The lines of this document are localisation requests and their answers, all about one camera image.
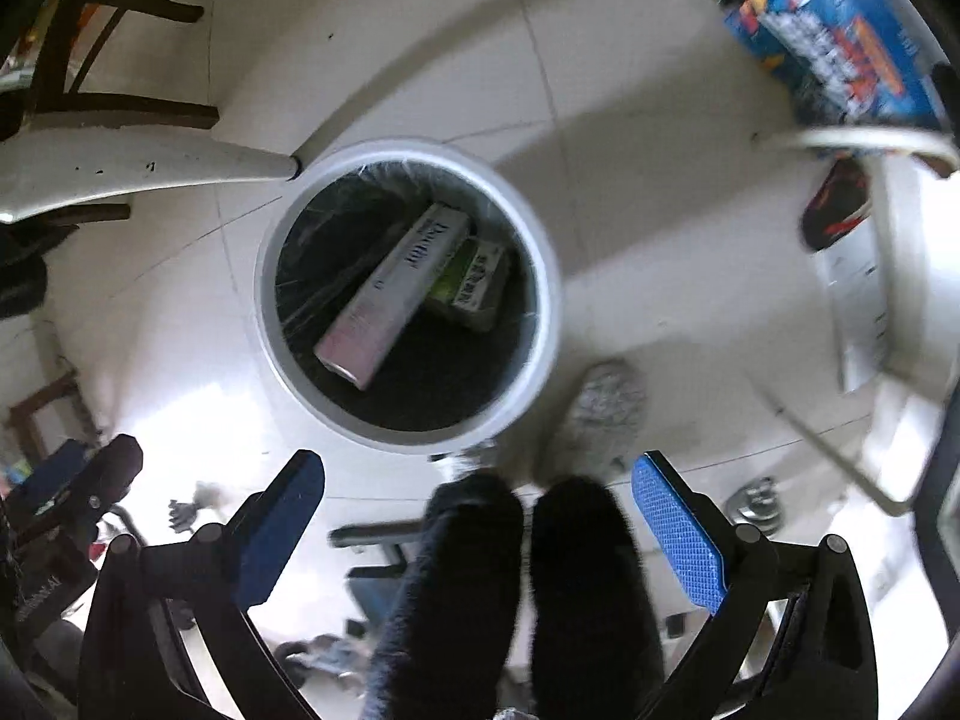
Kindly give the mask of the grey fuzzy slipper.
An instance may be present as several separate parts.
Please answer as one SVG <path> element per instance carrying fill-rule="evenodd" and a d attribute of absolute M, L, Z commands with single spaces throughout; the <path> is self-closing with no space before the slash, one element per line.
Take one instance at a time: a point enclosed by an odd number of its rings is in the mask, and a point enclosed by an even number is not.
<path fill-rule="evenodd" d="M 626 473 L 645 401 L 643 379 L 630 361 L 609 359 L 587 369 L 535 460 L 534 483 L 547 489 L 575 476 L 617 481 Z"/>

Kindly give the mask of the green small box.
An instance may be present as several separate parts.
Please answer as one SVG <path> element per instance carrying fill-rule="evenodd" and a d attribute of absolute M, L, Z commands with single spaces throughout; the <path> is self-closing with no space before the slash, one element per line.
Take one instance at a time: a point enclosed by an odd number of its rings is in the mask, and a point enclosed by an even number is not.
<path fill-rule="evenodd" d="M 430 289 L 425 307 L 475 332 L 489 332 L 500 312 L 511 270 L 511 250 L 467 238 Z"/>

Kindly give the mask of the long white pink box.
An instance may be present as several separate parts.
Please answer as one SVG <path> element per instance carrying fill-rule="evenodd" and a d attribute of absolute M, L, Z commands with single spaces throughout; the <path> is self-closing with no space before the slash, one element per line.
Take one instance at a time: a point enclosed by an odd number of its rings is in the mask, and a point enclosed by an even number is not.
<path fill-rule="evenodd" d="M 366 390 L 469 231 L 467 213 L 431 205 L 314 346 L 320 364 Z"/>

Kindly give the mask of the blue printed carton box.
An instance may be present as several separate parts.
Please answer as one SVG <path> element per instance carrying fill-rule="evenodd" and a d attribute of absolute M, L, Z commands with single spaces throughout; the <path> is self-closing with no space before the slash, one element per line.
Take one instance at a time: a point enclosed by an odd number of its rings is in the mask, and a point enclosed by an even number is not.
<path fill-rule="evenodd" d="M 887 0 L 745 0 L 726 25 L 802 125 L 939 130 L 942 106 Z"/>

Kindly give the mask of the white round trash bin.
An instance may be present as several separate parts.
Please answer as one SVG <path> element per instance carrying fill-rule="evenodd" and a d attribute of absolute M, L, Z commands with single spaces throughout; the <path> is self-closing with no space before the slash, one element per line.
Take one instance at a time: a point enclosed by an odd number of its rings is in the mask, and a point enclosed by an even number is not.
<path fill-rule="evenodd" d="M 314 346 L 435 203 L 470 216 L 467 238 L 511 250 L 496 323 L 475 332 L 423 301 L 358 390 Z M 534 208 L 489 164 L 418 138 L 361 142 L 309 167 L 265 236 L 254 298 L 281 385 L 322 426 L 393 454 L 443 455 L 508 429 L 544 388 L 562 327 L 560 267 Z"/>

